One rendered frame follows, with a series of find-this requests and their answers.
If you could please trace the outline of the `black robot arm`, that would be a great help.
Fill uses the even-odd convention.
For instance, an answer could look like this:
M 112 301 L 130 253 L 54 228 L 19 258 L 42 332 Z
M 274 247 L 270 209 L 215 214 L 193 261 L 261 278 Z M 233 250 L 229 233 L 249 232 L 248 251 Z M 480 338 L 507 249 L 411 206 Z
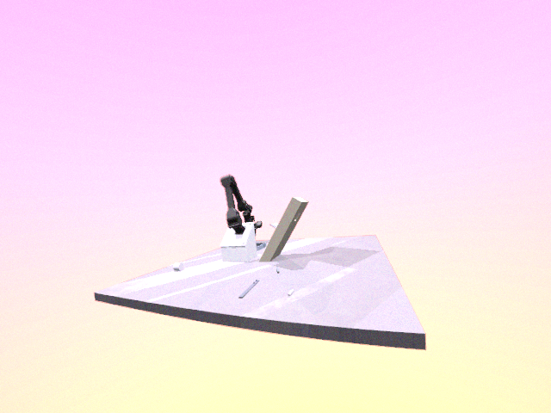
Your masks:
M 227 212 L 226 212 L 226 222 L 229 229 L 235 231 L 234 235 L 243 235 L 245 231 L 245 226 L 242 225 L 242 219 L 239 215 L 239 212 L 243 212 L 244 219 L 250 219 L 255 222 L 254 215 L 251 216 L 252 206 L 247 204 L 243 200 L 241 193 L 238 190 L 237 183 L 233 176 L 226 175 L 220 178 L 221 186 L 225 189 L 226 194 L 226 203 L 227 203 Z M 237 207 L 239 212 L 235 208 L 235 203 L 233 196 L 237 201 Z

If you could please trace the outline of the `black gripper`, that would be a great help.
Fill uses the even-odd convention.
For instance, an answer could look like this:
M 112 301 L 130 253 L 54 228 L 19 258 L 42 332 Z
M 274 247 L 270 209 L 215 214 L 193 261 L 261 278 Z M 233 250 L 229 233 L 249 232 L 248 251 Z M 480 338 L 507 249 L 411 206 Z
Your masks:
M 250 222 L 253 222 L 253 221 L 252 221 L 252 217 L 251 217 L 250 219 L 245 219 L 245 223 L 250 223 Z M 256 234 L 257 228 L 261 228 L 261 227 L 262 227 L 262 224 L 263 224 L 262 221 L 257 221 L 256 223 L 254 223 L 255 234 Z

